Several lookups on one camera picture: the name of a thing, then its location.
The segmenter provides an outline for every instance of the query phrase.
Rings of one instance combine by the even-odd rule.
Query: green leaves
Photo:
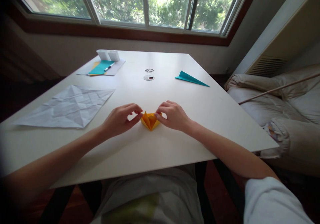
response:
[[[89,18],[83,0],[32,0],[40,12]],[[152,25],[183,28],[189,0],[148,0]],[[219,31],[232,0],[198,0],[193,29]],[[144,23],[142,0],[93,0],[102,19]]]

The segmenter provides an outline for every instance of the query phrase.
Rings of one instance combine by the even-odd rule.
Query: paper cup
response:
[[[109,56],[110,56],[110,60],[112,61],[119,61],[120,57],[119,57],[119,52],[116,50],[111,50],[108,52]]]
[[[109,55],[107,50],[97,50],[97,53],[101,60],[109,60]]]

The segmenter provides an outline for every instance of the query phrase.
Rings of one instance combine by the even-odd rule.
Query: white shirt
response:
[[[273,177],[248,180],[245,199],[245,224],[313,223],[295,195]]]
[[[293,193],[273,177],[248,180],[245,201],[244,224],[313,223]],[[121,177],[108,188],[92,223],[137,219],[203,223],[195,180],[176,168]]]

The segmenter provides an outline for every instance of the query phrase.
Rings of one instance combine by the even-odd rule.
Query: window frame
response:
[[[83,1],[91,19],[35,13],[25,0],[12,0],[7,13],[27,33],[228,46],[253,0],[233,0],[220,32],[189,30],[197,0],[188,0],[184,28],[150,25],[148,0],[142,0],[145,23],[100,19],[92,0]]]

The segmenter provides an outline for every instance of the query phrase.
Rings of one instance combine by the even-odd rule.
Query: pen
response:
[[[105,69],[104,69],[104,72],[106,72],[108,69],[110,69],[111,66],[113,66],[114,64],[115,64],[115,62],[114,62],[112,65],[110,65],[109,67],[105,68]]]

